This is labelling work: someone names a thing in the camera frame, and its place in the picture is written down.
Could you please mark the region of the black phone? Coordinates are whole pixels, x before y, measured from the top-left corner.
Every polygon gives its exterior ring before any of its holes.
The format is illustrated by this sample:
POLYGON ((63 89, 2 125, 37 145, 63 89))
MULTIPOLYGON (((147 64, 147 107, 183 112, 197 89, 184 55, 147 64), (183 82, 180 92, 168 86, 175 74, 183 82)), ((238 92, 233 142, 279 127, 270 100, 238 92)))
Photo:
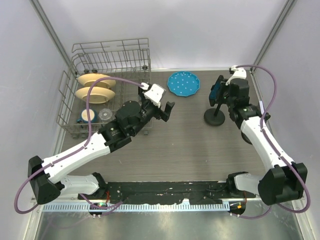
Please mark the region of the black phone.
POLYGON ((220 91, 216 91, 216 83, 211 87, 210 94, 209 94, 209 104, 211 107, 213 107, 215 104, 219 103, 219 98, 220 98, 220 91))

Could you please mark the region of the black phone stand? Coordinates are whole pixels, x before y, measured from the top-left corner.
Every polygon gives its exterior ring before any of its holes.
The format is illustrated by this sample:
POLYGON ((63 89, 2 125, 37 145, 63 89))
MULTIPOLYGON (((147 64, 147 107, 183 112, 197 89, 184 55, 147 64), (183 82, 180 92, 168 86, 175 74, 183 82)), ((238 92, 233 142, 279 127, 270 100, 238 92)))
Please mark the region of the black phone stand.
MULTIPOLYGON (((270 118, 271 118, 271 115, 267 112, 264 117, 264 122, 266 123, 270 118)), ((241 137, 247 144, 252 145, 252 142, 250 141, 250 139, 243 132, 241 132, 241 137)))
POLYGON ((220 110, 221 105, 219 103, 216 108, 210 108, 204 112, 203 119, 208 125, 218 127, 225 122, 225 115, 220 110))

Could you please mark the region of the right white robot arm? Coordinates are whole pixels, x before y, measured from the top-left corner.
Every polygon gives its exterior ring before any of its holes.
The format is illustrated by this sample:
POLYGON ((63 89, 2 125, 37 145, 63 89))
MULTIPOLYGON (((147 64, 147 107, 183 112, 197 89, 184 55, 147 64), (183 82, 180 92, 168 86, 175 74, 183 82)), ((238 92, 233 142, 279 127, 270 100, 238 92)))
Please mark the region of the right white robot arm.
POLYGON ((268 206, 301 199, 307 167, 294 162, 275 140, 260 109, 250 103, 248 81, 241 78, 228 81, 220 75, 211 90, 215 101, 227 106, 230 119, 253 145, 265 168, 264 176, 248 172, 230 174, 226 193, 236 198, 246 191, 260 196, 268 206))

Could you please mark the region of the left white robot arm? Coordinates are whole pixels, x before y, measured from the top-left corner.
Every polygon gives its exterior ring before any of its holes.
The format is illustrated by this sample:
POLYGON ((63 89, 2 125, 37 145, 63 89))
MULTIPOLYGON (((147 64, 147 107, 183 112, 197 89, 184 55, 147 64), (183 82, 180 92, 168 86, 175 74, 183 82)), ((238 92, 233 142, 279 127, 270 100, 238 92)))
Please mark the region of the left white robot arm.
POLYGON ((144 99, 142 103, 127 101, 116 112, 114 120, 94 133, 89 142, 81 142, 52 157, 31 158, 28 177, 36 202, 44 205, 59 196, 73 194, 88 199, 105 198, 108 185, 101 174, 94 172, 87 176, 75 176, 70 172, 129 144, 152 118, 167 122, 174 105, 167 102, 165 109, 161 110, 149 99, 144 99))

